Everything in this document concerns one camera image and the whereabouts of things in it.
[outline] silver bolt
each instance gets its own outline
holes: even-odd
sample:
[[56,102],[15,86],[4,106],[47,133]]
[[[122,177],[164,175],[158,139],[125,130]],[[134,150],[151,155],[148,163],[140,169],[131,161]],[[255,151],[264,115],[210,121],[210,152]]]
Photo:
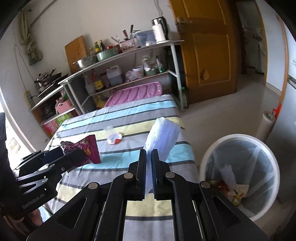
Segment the silver bolt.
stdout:
[[126,178],[126,179],[130,179],[130,178],[133,177],[133,174],[130,173],[130,172],[127,172],[127,173],[125,173],[123,176],[124,176],[124,178]]
[[207,181],[202,181],[201,186],[202,186],[203,188],[209,188],[211,185],[210,185],[210,183],[207,182]]
[[89,184],[89,189],[96,189],[98,187],[97,183],[90,183]]
[[173,178],[173,177],[175,177],[175,174],[173,172],[167,172],[165,174],[165,176],[168,177],[168,178]]

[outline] door handle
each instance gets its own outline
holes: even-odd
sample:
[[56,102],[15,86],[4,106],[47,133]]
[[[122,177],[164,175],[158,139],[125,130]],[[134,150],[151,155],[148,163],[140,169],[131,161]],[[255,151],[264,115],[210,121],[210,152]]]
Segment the door handle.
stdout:
[[185,33],[184,24],[187,24],[187,23],[192,23],[192,21],[189,21],[189,20],[184,21],[183,17],[177,17],[177,25],[178,25],[178,28],[179,28],[179,32],[181,34]]

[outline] wooden cutting board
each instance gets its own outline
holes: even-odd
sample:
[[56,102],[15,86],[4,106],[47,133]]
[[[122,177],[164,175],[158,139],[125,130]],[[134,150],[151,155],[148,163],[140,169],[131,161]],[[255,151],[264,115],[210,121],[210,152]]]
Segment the wooden cutting board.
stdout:
[[65,46],[65,51],[71,74],[74,74],[79,71],[79,68],[73,63],[87,56],[83,36],[80,36],[68,43]]

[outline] red wrapper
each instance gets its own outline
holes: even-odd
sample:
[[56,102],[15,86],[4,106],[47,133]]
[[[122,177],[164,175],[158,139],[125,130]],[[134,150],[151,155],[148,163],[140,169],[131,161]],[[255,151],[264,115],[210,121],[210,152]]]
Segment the red wrapper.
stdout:
[[63,150],[64,155],[68,154],[75,148],[82,149],[86,154],[86,157],[83,160],[81,160],[81,163],[79,163],[79,166],[73,167],[71,168],[71,170],[90,163],[94,163],[94,164],[101,163],[98,147],[96,145],[95,135],[89,135],[77,143],[72,143],[69,141],[61,141],[61,149]]

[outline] steel kettle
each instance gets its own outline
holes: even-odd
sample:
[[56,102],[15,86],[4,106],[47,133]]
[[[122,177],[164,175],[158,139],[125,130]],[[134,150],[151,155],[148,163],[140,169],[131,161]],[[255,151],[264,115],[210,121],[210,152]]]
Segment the steel kettle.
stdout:
[[152,29],[156,43],[168,41],[168,24],[163,16],[152,19]]

